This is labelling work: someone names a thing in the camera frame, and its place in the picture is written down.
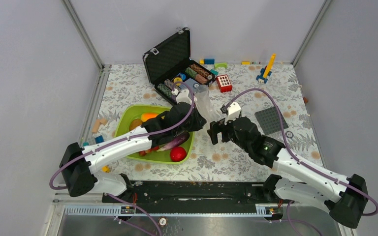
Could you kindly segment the blue yellow block tower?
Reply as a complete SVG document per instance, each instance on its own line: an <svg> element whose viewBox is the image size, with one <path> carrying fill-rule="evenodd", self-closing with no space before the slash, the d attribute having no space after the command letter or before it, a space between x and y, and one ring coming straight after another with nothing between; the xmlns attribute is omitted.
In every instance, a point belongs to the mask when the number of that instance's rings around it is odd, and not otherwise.
<svg viewBox="0 0 378 236"><path fill-rule="evenodd" d="M264 84L267 83L269 76L272 74L271 69L273 67L275 59L276 59L276 54L273 53L270 56L268 64L264 68L261 68L260 74L257 75L256 77L256 80L259 83L264 83Z"/></svg>

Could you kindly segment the clear zip top bag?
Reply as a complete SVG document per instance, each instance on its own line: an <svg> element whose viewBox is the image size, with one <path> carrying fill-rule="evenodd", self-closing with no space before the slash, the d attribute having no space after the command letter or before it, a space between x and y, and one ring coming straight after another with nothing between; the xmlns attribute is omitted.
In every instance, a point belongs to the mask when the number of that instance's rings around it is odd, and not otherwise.
<svg viewBox="0 0 378 236"><path fill-rule="evenodd" d="M206 119L206 127L209 127L211 122L221 119L221 115L211 102L209 89L206 85L195 87L194 95L196 108L201 116Z"/></svg>

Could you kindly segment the orange mango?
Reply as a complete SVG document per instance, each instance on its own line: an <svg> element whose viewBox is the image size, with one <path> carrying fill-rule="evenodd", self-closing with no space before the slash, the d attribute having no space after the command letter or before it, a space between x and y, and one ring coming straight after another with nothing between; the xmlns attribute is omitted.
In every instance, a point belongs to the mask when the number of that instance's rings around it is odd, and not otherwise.
<svg viewBox="0 0 378 236"><path fill-rule="evenodd" d="M147 120L149 119L152 119L152 118L156 118L158 116L158 114L156 113L143 113L140 117L140 119L142 120L142 122L146 122Z"/></svg>

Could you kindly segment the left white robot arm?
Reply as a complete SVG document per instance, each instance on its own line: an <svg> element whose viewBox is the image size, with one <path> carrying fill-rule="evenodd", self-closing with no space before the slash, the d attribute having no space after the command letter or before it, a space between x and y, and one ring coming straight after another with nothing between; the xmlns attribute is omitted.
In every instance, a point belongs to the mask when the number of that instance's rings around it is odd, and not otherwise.
<svg viewBox="0 0 378 236"><path fill-rule="evenodd" d="M71 197L96 191L112 193L121 202L129 201L133 189L125 178L104 173L101 169L131 154L168 144L183 132L202 129L206 119L195 107L193 91L184 89L178 92L177 100L169 111L110 141L85 147L78 143L68 145L54 175L62 174L65 189Z"/></svg>

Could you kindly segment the purple eggplant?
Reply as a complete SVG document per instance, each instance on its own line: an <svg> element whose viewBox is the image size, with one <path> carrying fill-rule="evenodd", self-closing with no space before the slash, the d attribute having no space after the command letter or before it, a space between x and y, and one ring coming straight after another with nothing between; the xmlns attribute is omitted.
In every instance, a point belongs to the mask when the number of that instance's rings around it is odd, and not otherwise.
<svg viewBox="0 0 378 236"><path fill-rule="evenodd" d="M176 136L172 141L168 142L167 144L159 148L157 152L170 150L172 148L180 146L181 144L186 142L189 139L189 137L190 137L189 132L185 131L179 134L178 136Z"/></svg>

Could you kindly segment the brown kiwi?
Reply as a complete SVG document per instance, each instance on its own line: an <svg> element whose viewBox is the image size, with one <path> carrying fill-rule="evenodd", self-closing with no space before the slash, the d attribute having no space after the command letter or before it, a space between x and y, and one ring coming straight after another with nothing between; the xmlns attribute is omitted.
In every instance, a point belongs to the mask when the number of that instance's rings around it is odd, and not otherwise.
<svg viewBox="0 0 378 236"><path fill-rule="evenodd" d="M136 127L140 126L141 124L143 123L143 121L139 118L136 118L134 120L131 121L129 127L128 127L128 130L129 131L132 131L134 130Z"/></svg>

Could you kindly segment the blue block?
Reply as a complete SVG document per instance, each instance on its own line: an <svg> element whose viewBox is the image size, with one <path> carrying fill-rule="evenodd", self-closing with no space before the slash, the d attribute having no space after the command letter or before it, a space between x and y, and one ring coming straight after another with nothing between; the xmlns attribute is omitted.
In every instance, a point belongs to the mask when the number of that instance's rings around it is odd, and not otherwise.
<svg viewBox="0 0 378 236"><path fill-rule="evenodd" d="M205 58L203 60L203 63L204 64L208 64L208 65L213 65L213 64L215 64L215 59L213 59L213 58Z"/></svg>

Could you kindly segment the red apple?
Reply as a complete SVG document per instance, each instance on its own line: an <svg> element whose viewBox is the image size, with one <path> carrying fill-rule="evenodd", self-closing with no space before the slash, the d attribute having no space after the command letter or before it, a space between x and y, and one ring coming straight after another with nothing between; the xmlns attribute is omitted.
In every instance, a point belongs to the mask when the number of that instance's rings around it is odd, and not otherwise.
<svg viewBox="0 0 378 236"><path fill-rule="evenodd" d="M174 147L170 152L170 158L172 162L180 162L187 156L187 152L183 147Z"/></svg>

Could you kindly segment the green plastic tray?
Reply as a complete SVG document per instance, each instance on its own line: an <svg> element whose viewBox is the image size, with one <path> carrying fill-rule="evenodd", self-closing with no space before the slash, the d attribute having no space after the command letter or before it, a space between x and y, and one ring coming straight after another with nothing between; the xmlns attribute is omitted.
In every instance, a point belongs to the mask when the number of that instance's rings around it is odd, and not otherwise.
<svg viewBox="0 0 378 236"><path fill-rule="evenodd" d="M164 111L169 111L170 107L164 107L164 106L154 106L154 105L132 105L126 108L124 113L122 114L119 124L117 126L116 132L115 132L115 138L127 133L129 131L129 126L131 125L131 122L137 118L141 118L141 116L145 113L155 113L160 114ZM193 146L193 139L194 139L194 132L190 133L189 139L181 144L180 146L185 149L187 155L185 158L178 159L179 162L175 162L171 158L171 149L166 151L152 151L150 153L147 153L144 156L140 156L139 153L133 153L127 156L129 159L133 160L139 160L144 162L152 162L152 163L158 163L158 164L182 164L184 163L188 158L192 150Z"/></svg>

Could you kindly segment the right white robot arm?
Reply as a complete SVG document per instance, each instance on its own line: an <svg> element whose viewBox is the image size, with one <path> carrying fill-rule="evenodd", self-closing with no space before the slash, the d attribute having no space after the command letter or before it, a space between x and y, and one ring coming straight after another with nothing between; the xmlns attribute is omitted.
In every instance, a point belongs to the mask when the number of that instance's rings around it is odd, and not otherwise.
<svg viewBox="0 0 378 236"><path fill-rule="evenodd" d="M278 199L303 202L327 212L336 222L355 229L368 202L366 181L353 174L347 177L302 159L287 146L262 135L256 124L241 116L234 102L229 115L210 123L208 134L213 144L221 133L223 142L233 142L256 163L285 173L299 182L279 175L270 175L263 185L263 198L271 203Z"/></svg>

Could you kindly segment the green arch block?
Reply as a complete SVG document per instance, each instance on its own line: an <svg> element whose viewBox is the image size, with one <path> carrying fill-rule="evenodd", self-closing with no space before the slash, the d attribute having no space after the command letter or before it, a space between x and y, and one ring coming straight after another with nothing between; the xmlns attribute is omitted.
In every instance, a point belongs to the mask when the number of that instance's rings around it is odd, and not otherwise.
<svg viewBox="0 0 378 236"><path fill-rule="evenodd" d="M227 68L227 67L228 67L228 63L227 62L219 62L219 63L215 63L214 64L214 69Z"/></svg>

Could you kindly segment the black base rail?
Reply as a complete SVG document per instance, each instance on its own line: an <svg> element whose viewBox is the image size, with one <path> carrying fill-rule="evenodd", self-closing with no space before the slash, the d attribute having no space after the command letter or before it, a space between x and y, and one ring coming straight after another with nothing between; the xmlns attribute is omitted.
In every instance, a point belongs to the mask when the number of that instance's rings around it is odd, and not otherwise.
<svg viewBox="0 0 378 236"><path fill-rule="evenodd" d="M131 180L118 197L149 214L248 214L261 204L288 203L262 182Z"/></svg>

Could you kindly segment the grey building baseplate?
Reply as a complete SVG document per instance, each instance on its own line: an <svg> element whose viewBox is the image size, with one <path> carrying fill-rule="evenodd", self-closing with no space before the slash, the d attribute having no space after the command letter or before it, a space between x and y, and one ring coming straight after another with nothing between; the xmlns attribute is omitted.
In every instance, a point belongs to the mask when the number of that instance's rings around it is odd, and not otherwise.
<svg viewBox="0 0 378 236"><path fill-rule="evenodd" d="M280 119L275 107L255 112L254 116L265 135L281 131Z"/></svg>

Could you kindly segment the red building block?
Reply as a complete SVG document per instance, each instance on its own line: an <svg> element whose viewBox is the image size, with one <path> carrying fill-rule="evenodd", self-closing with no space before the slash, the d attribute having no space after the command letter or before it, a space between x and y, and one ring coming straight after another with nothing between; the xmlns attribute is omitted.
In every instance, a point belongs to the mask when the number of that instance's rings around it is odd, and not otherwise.
<svg viewBox="0 0 378 236"><path fill-rule="evenodd" d="M227 74L218 75L216 81L221 93L232 91L232 83Z"/></svg>

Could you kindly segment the blue grey floor blocks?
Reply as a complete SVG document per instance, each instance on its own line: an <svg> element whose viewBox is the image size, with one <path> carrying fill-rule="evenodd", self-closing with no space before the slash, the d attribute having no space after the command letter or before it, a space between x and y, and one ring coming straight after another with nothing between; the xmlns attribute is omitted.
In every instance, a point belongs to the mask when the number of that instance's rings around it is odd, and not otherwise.
<svg viewBox="0 0 378 236"><path fill-rule="evenodd" d="M92 136L91 138L88 138L82 143L82 146L89 146L89 145L95 145L95 144L100 144L104 142L104 137L102 135L96 135Z"/></svg>

